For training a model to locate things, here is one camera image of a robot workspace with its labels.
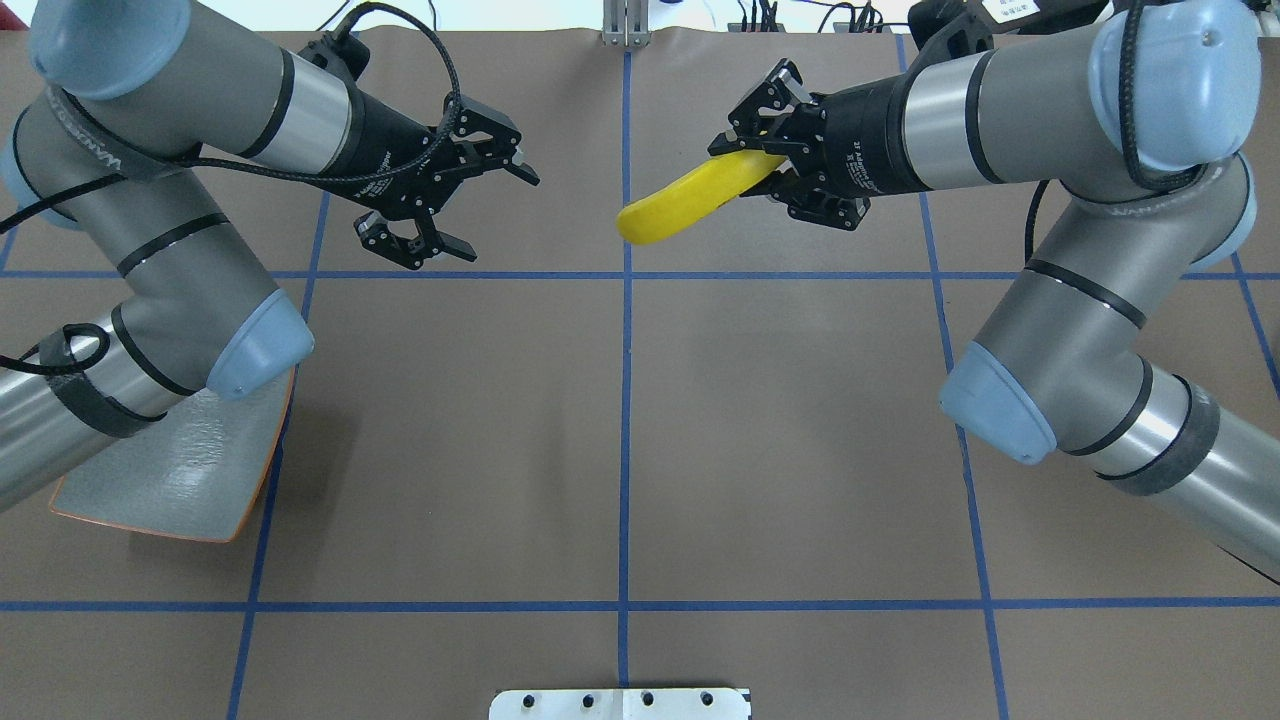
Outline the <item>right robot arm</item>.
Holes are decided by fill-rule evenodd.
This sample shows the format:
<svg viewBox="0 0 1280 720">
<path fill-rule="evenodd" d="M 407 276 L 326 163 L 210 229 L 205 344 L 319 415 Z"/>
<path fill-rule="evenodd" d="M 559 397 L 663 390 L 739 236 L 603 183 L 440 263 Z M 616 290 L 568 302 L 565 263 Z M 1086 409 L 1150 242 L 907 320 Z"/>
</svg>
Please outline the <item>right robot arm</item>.
<svg viewBox="0 0 1280 720">
<path fill-rule="evenodd" d="M 1069 201 L 940 392 L 969 434 L 1024 464 L 1055 451 L 1277 579 L 1277 441 L 1133 345 L 1188 272 L 1235 252 L 1258 200 L 1242 146 L 1258 26 L 1239 1 L 1134 1 L 1006 47 L 960 1 L 931 8 L 900 76 L 835 94 L 778 61 L 713 156 L 790 161 L 754 195 L 850 231 L 879 196 L 1059 182 Z"/>
</svg>

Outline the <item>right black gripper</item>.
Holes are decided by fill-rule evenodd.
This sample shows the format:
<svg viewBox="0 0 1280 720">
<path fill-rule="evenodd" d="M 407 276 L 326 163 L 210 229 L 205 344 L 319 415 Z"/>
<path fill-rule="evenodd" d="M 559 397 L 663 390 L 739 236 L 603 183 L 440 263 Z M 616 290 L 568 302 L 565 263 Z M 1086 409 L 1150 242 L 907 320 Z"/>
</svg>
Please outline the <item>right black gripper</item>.
<svg viewBox="0 0 1280 720">
<path fill-rule="evenodd" d="M 870 201 L 916 191 L 905 149 L 905 79 L 814 96 L 797 65 L 780 59 L 727 115 L 707 151 L 794 156 L 765 179 L 765 195 L 799 222 L 852 232 Z"/>
</svg>

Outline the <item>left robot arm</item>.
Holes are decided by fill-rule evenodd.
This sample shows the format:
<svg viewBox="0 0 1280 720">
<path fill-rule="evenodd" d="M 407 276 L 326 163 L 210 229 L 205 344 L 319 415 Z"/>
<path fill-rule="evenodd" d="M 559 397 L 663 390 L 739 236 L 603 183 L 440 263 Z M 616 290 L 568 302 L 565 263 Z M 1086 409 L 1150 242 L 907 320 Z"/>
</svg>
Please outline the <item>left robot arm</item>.
<svg viewBox="0 0 1280 720">
<path fill-rule="evenodd" d="M 358 241 L 410 270 L 474 261 L 436 214 L 468 178 L 536 184 L 521 133 L 449 81 L 426 126 L 357 86 L 361 3 L 301 51 L 197 1 L 41 1 L 28 58 L 44 79 L 3 145 L 17 211 L 84 232 L 132 296 L 3 359 L 3 507 L 12 509 L 204 389 L 243 398 L 314 351 L 314 334 L 195 174 L 218 168 L 356 202 Z"/>
</svg>

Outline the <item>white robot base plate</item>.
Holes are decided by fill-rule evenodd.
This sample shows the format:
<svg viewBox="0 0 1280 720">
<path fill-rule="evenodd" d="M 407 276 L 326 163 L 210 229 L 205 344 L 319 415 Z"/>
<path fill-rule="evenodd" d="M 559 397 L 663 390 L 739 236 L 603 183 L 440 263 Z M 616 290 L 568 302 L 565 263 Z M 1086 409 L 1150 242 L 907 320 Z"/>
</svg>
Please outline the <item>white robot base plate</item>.
<svg viewBox="0 0 1280 720">
<path fill-rule="evenodd" d="M 728 687 L 502 691 L 489 719 L 753 719 L 750 691 Z"/>
</svg>

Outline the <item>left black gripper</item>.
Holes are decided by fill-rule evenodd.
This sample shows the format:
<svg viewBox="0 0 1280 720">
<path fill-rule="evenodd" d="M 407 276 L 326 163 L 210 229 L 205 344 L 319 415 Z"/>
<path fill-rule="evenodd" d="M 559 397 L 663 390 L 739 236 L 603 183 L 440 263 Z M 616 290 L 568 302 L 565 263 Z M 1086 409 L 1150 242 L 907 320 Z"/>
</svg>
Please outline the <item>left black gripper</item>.
<svg viewBox="0 0 1280 720">
<path fill-rule="evenodd" d="M 348 88 L 351 118 L 340 150 L 340 176 L 370 176 L 421 156 L 431 131 L 360 88 Z M 442 232 L 429 211 L 442 210 L 465 179 L 506 170 L 531 186 L 541 182 L 525 161 L 522 133 L 508 115 L 477 100 L 456 100 L 457 122 L 445 147 L 430 163 L 396 177 L 340 183 L 340 196 L 372 209 L 355 222 L 360 245 L 398 266 L 420 270 L 425 261 L 447 255 L 475 263 L 477 252 L 462 238 Z M 390 222 L 413 218 L 416 234 L 403 237 Z"/>
</svg>

